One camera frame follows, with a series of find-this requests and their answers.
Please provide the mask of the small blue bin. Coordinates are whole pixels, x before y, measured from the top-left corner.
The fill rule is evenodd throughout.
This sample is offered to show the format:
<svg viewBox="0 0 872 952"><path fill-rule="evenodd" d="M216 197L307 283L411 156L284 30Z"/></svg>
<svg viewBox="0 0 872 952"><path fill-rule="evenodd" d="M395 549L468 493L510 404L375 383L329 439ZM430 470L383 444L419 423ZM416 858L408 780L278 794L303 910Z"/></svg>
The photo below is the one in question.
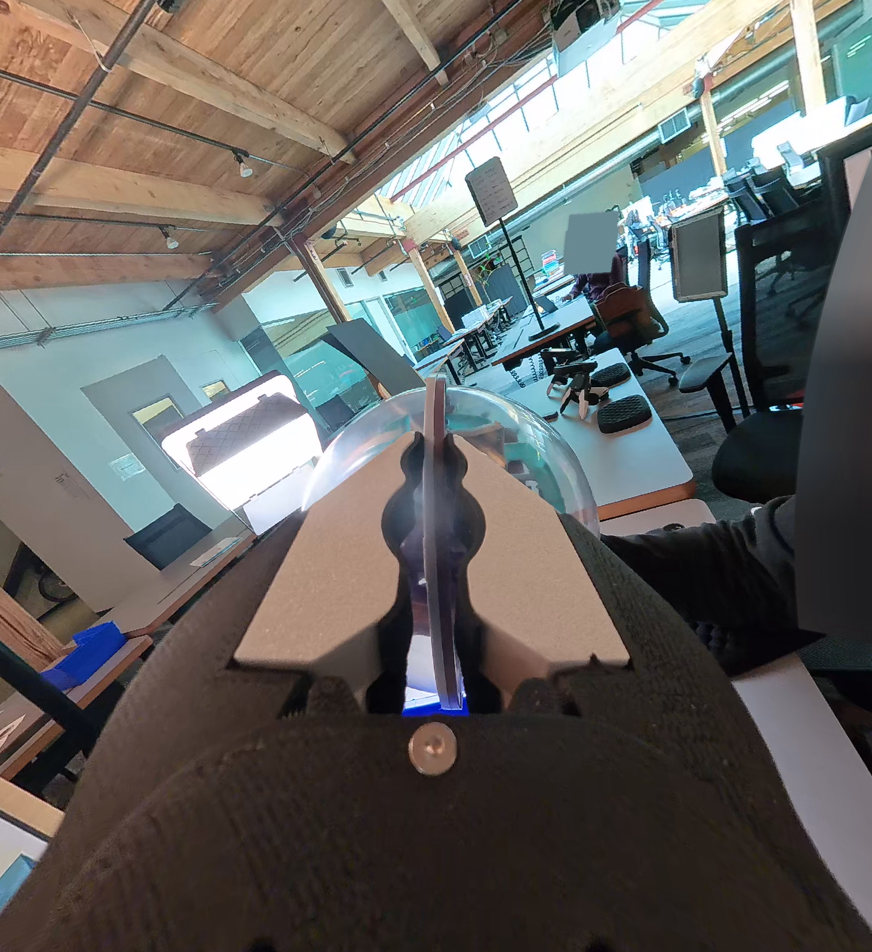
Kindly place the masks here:
<svg viewBox="0 0 872 952"><path fill-rule="evenodd" d="M62 692L88 681L110 658L123 649L126 637L114 622L77 633L74 648L42 672L42 677Z"/></svg>

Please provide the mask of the brown office chair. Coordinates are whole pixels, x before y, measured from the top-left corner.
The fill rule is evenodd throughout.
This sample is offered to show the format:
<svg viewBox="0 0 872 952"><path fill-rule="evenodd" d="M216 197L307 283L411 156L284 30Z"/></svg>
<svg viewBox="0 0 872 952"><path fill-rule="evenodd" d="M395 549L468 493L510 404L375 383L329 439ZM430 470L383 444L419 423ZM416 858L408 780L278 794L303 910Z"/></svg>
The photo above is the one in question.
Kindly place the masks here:
<svg viewBox="0 0 872 952"><path fill-rule="evenodd" d="M613 284L593 308L609 337L610 346L625 357L634 375L643 376L646 370L657 371L668 377L669 387L678 387L677 372L660 365L660 362L678 359L681 365L689 365L689 356L682 352L656 357L641 354L643 348L667 337L670 332L668 322L658 311L649 292L640 287Z"/></svg>

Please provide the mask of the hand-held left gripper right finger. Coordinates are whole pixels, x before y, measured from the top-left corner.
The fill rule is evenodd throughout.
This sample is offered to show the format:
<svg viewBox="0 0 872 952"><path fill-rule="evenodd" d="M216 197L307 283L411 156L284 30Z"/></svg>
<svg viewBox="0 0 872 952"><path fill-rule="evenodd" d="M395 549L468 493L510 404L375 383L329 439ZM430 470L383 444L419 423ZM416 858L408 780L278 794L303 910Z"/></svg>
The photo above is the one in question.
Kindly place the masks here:
<svg viewBox="0 0 872 952"><path fill-rule="evenodd" d="M561 514L466 439L448 441L473 521L454 634L468 698L502 700L526 680L593 663L627 667L629 651Z"/></svg>

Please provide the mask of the clear plastic maze ball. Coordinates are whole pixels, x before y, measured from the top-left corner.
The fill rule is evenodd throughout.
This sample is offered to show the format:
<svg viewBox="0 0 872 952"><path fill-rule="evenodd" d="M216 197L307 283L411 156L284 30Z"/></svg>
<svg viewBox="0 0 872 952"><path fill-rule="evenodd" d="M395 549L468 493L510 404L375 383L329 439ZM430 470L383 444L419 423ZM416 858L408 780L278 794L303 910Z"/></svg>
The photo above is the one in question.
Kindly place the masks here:
<svg viewBox="0 0 872 952"><path fill-rule="evenodd" d="M414 388L362 411L330 442L303 497L310 508L406 433L423 432L426 390ZM478 387L449 387L445 430L483 452L557 512L598 532L597 506L571 447L534 411ZM428 589L424 570L422 491L414 490L413 527L401 544L409 578L414 631L407 669L437 687L432 660Z"/></svg>

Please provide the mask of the bright light panel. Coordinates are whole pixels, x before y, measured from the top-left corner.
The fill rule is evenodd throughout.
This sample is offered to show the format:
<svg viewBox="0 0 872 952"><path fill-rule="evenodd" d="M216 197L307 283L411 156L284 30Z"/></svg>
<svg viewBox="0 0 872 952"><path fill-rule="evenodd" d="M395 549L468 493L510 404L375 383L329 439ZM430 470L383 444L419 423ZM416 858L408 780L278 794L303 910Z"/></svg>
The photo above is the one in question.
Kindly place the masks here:
<svg viewBox="0 0 872 952"><path fill-rule="evenodd" d="M160 445L233 512L323 454L315 420L276 370L169 426Z"/></svg>

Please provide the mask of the person's right forearm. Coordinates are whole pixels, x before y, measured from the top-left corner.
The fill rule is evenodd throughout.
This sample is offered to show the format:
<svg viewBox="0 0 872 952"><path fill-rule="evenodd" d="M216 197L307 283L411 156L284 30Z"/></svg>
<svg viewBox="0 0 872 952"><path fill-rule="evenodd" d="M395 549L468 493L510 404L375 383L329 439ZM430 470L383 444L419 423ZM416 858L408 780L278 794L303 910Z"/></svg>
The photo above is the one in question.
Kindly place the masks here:
<svg viewBox="0 0 872 952"><path fill-rule="evenodd" d="M795 507L791 495L741 520L601 539L736 677L823 639L798 621Z"/></svg>

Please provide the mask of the ceiling projector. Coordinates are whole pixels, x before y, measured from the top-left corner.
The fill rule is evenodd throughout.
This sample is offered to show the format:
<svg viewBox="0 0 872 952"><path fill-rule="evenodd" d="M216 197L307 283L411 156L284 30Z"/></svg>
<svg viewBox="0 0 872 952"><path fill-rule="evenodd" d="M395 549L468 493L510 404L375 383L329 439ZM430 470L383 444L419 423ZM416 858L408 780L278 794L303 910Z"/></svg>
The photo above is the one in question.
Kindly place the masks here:
<svg viewBox="0 0 872 952"><path fill-rule="evenodd" d="M549 6L554 48L561 54L578 43L595 49L609 41L621 22L620 1L554 1Z"/></svg>

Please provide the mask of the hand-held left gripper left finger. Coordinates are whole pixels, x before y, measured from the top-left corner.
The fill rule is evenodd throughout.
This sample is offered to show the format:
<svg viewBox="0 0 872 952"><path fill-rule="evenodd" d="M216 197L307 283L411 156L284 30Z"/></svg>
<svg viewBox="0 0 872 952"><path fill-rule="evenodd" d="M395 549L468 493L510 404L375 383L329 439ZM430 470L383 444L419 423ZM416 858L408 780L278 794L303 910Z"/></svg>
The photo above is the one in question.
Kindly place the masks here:
<svg viewBox="0 0 872 952"><path fill-rule="evenodd" d="M309 505L239 642L239 668L337 677L369 710L402 711L414 620L401 545L423 446L399 437Z"/></svg>

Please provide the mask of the grey desk with wooden edge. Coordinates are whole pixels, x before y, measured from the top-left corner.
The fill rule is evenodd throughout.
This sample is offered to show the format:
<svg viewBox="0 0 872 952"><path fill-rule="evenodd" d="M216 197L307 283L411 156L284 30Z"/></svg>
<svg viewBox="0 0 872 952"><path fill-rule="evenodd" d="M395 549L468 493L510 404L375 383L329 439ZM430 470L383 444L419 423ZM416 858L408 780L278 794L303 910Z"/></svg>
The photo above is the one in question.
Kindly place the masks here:
<svg viewBox="0 0 872 952"><path fill-rule="evenodd" d="M446 423L557 511L593 529L695 496L692 470L629 372L611 387L546 378L508 396L446 390Z"/></svg>

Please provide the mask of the blue plastic bin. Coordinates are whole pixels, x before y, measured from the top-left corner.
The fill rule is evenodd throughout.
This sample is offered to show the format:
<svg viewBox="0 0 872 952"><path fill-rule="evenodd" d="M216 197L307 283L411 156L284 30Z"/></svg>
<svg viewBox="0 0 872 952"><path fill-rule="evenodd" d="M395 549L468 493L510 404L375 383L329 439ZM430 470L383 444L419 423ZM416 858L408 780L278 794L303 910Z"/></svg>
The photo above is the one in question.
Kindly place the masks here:
<svg viewBox="0 0 872 952"><path fill-rule="evenodd" d="M457 686L462 706L460 708L447 708L442 704L441 696L435 684L428 682L424 678L428 672L413 672L410 669L406 673L406 689L402 715L404 717L430 717L442 715L448 717L465 717L469 715L469 707L466 699L465 683L461 676L457 678Z"/></svg>

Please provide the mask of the black round pad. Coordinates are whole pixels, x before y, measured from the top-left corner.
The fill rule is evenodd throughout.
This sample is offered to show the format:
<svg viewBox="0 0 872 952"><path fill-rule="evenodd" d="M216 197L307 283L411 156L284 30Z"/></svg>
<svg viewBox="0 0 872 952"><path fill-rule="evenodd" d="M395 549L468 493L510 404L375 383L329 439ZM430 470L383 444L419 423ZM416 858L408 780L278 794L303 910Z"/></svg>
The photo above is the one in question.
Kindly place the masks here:
<svg viewBox="0 0 872 952"><path fill-rule="evenodd" d="M599 403L596 413L598 430L606 435L618 435L636 429L654 417L651 403L642 394Z"/></svg>

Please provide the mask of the instruction sheet on stand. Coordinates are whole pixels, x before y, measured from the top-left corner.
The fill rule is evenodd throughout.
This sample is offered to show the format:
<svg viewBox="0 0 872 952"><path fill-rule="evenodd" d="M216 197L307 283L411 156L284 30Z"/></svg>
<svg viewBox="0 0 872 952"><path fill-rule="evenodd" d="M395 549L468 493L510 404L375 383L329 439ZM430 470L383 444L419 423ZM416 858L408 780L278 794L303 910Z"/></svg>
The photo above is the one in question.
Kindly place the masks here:
<svg viewBox="0 0 872 952"><path fill-rule="evenodd" d="M44 834L49 834L49 842L62 823L61 810L2 778L0 778L0 810Z"/></svg>

